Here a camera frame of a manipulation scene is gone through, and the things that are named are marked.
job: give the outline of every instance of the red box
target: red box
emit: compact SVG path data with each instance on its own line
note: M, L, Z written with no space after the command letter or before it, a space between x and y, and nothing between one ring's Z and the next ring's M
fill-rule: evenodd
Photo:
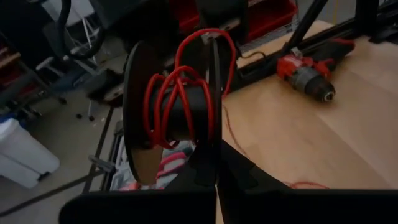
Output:
M191 34L199 25L199 13L195 0L169 0L170 10L180 23L180 31Z
M248 36L246 42L292 22L297 7L289 0L266 0L248 9Z

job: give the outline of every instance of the red drill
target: red drill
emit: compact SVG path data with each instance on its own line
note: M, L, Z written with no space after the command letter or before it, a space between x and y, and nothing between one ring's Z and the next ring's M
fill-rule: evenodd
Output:
M336 95L328 81L336 64L355 48L352 40L333 39L321 46L312 57L303 57L298 48L278 60L278 76L292 87L317 101L329 102Z

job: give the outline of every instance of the concrete floor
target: concrete floor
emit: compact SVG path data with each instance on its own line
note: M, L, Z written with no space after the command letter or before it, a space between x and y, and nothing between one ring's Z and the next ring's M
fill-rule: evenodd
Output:
M311 2L312 0L298 0L300 17L305 14ZM334 5L335 2L330 1L319 19L334 22ZM337 12L337 23L352 18L355 12L355 0L340 1ZM100 108L96 113L94 122L89 122L87 119L78 120L75 118L75 114L86 110L88 100L80 92L68 95L67 99L69 103L65 106L59 105L55 101L50 102L51 106L46 107L48 111L41 111L44 116L29 126L31 134L60 159L60 168L30 190L5 178L0 178L0 212L88 173L90 163L87 158L96 151L108 109ZM101 154L103 159L108 158L113 140L113 129L120 117L121 110L116 110ZM101 179L101 177L97 177L94 180L91 190L98 190ZM0 223L57 223L58 213L62 205L79 195L83 186L84 184L78 185L21 211L0 218Z

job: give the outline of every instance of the trash can lid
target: trash can lid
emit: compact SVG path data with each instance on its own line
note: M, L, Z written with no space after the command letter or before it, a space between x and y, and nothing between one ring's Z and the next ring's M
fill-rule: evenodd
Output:
M0 123L0 141L8 137L18 127L19 123L16 119L10 118L7 121Z

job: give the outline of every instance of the drill handle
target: drill handle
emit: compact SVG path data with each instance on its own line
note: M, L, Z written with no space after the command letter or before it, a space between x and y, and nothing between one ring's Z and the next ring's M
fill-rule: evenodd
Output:
M348 55L355 48L353 40L345 40L341 38L329 40L312 56L312 59L319 63L325 62L329 71L336 69L336 64Z

